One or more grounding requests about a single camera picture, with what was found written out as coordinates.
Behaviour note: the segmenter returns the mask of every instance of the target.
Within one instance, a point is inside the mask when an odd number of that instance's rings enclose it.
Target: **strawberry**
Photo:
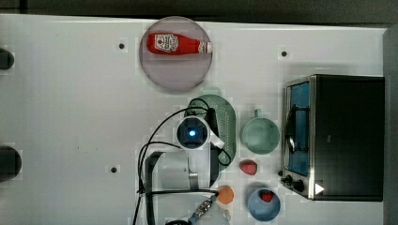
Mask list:
[[[260,198],[266,202],[266,203],[270,203],[272,201],[273,198],[273,192],[272,191],[262,191],[260,193]]]
[[[255,175],[257,173],[257,163],[255,163],[253,160],[243,160],[240,162],[239,167],[248,175]]]

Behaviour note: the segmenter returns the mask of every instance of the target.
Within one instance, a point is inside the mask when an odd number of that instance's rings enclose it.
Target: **oven window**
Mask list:
[[[296,107],[293,111],[296,116],[294,153],[289,152],[288,170],[308,175],[309,167],[309,109],[310,106],[310,84],[304,82],[291,87],[290,109]]]

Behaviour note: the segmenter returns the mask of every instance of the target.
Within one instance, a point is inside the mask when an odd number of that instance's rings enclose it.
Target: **oven door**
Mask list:
[[[311,143],[313,112],[312,77],[288,83],[284,96],[283,185],[297,194],[314,198],[314,151]]]
[[[287,118],[284,130],[284,166],[307,177],[309,173],[310,84],[303,82],[287,90]]]

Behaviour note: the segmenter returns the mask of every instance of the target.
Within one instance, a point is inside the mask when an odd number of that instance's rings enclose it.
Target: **green bowl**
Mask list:
[[[261,110],[255,110],[254,117],[243,129],[241,140],[253,153],[268,154],[278,146],[281,138],[278,127],[264,118]]]

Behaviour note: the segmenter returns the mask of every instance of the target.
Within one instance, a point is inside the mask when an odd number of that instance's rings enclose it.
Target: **ketchup bottle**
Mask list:
[[[211,43],[174,33],[152,33],[146,46],[155,54],[181,55],[189,53],[211,53]]]

